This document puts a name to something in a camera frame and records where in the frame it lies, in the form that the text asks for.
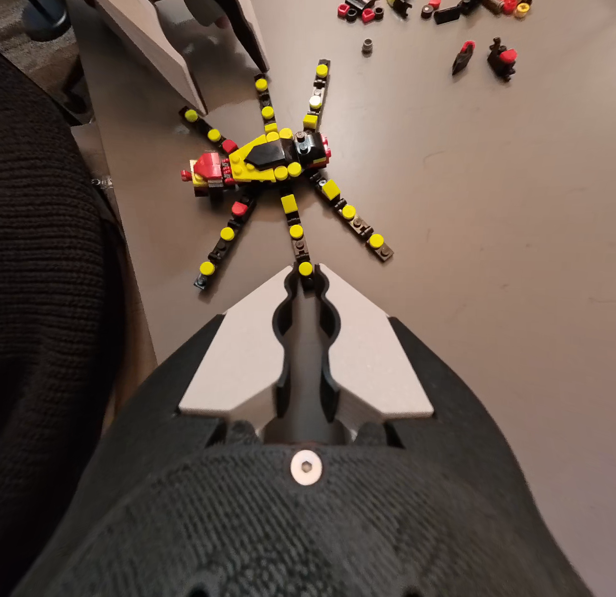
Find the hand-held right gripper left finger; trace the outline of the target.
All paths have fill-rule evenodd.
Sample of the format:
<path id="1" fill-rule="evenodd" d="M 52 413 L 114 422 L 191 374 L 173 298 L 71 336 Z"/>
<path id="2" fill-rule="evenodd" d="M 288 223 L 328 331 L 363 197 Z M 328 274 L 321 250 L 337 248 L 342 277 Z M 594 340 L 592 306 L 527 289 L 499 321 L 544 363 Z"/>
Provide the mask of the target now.
<path id="1" fill-rule="evenodd" d="M 250 423 L 259 439 L 285 415 L 291 393 L 286 335 L 293 325 L 296 268 L 287 266 L 229 308 L 181 401 L 179 413 Z"/>

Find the chunky black lego red top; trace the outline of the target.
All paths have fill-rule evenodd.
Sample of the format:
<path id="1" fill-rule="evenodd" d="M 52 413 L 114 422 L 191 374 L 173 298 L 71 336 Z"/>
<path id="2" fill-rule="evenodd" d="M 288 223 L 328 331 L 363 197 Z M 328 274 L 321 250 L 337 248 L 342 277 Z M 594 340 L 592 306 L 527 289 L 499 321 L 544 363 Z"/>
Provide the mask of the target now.
<path id="1" fill-rule="evenodd" d="M 504 83 L 509 83 L 516 73 L 515 66 L 518 60 L 518 52 L 514 48 L 505 46 L 500 37 L 494 37 L 489 49 L 487 62 L 494 75 Z"/>

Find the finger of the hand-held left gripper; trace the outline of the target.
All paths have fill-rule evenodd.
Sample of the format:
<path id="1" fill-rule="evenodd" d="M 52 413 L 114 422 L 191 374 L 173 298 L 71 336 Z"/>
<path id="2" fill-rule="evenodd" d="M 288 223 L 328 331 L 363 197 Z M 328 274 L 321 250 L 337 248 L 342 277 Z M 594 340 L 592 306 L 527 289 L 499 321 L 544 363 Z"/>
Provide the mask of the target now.
<path id="1" fill-rule="evenodd" d="M 264 73 L 269 71 L 270 65 L 251 0 L 184 0 L 184 4 L 193 19 L 204 27 L 225 18 L 258 69 Z"/>
<path id="2" fill-rule="evenodd" d="M 100 12 L 113 22 L 144 58 L 195 109 L 207 115 L 204 99 L 188 63 L 170 43 L 158 12 L 150 0 L 95 0 Z"/>

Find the black lego wedge red top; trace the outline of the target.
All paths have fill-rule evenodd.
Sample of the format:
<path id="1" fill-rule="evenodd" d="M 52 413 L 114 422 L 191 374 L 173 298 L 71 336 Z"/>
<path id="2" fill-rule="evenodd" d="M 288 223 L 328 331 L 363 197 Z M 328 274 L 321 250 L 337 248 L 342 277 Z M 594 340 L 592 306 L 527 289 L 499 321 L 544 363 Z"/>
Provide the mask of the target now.
<path id="1" fill-rule="evenodd" d="M 475 50 L 475 41 L 467 40 L 461 50 L 456 55 L 452 67 L 451 67 L 451 75 L 452 77 L 456 77 L 459 73 L 461 73 L 464 69 L 466 69 L 470 59 L 472 58 Z"/>

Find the yellow black lego spider model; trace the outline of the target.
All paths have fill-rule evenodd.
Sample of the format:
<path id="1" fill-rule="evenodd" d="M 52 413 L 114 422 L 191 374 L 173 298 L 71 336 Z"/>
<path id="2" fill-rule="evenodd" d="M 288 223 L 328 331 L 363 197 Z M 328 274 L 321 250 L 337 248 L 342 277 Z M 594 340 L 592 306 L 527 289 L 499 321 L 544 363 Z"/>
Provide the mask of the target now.
<path id="1" fill-rule="evenodd" d="M 256 207 L 261 194 L 276 189 L 280 193 L 289 238 L 293 248 L 299 279 L 306 291 L 313 289 L 314 265 L 307 247 L 305 231 L 295 198 L 298 180 L 305 178 L 333 209 L 335 214 L 381 262 L 394 254 L 381 233 L 367 223 L 344 197 L 334 180 L 323 170 L 331 158 L 327 136 L 320 132 L 321 114 L 327 96 L 331 62 L 319 60 L 315 69 L 309 109 L 303 118 L 302 129 L 279 128 L 275 119 L 269 83 L 265 75 L 254 77 L 264 133 L 243 146 L 224 137 L 196 110 L 182 108 L 183 125 L 198 132 L 216 151 L 206 151 L 190 161 L 190 169 L 181 172 L 184 182 L 192 184 L 197 198 L 209 198 L 213 205 L 224 200 L 225 193 L 238 195 L 230 219 L 221 229 L 219 238 L 199 266 L 193 285 L 206 291 L 220 266 L 231 252 Z"/>

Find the person's black knit sweater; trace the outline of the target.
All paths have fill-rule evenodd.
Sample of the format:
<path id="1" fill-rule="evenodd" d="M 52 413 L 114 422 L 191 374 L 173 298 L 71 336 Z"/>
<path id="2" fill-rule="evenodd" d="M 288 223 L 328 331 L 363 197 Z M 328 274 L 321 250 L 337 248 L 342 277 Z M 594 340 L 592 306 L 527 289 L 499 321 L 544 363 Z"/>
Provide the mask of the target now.
<path id="1" fill-rule="evenodd" d="M 1 56 L 1 596 L 101 435 L 124 349 L 118 246 L 64 115 Z"/>

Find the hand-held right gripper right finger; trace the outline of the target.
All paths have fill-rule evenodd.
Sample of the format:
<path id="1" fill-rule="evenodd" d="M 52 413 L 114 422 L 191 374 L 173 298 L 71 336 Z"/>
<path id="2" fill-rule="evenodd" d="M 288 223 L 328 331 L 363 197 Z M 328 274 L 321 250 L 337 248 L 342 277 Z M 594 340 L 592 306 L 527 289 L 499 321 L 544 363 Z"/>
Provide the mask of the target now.
<path id="1" fill-rule="evenodd" d="M 320 402 L 328 422 L 353 440 L 366 423 L 430 418 L 434 407 L 392 325 L 392 318 L 324 264 L 315 295 L 327 343 Z"/>

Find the pile of lego pieces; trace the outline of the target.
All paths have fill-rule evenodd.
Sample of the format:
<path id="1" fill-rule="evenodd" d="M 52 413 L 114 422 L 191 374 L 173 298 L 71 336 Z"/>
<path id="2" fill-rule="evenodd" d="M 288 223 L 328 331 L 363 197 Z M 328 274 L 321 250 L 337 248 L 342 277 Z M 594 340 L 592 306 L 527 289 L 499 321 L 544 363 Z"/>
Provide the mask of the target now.
<path id="1" fill-rule="evenodd" d="M 402 19 L 407 19 L 412 8 L 410 0 L 385 0 L 388 7 Z M 425 20 L 433 19 L 436 24 L 457 21 L 460 17 L 470 16 L 480 6 L 495 15 L 513 15 L 523 19 L 527 16 L 534 0 L 460 0 L 456 5 L 443 7 L 442 0 L 428 0 L 421 7 L 420 16 Z M 380 21 L 384 17 L 384 8 L 378 0 L 344 0 L 337 7 L 337 17 L 349 23 L 360 20 L 364 24 Z"/>

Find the black office chair base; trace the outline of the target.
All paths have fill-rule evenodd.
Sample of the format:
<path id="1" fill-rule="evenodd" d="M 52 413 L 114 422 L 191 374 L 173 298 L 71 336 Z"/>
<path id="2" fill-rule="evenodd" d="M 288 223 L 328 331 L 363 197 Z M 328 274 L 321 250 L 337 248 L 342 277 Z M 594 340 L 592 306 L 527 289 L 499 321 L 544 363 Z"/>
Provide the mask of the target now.
<path id="1" fill-rule="evenodd" d="M 56 40 L 72 27 L 66 0 L 27 0 L 21 23 L 34 42 Z"/>

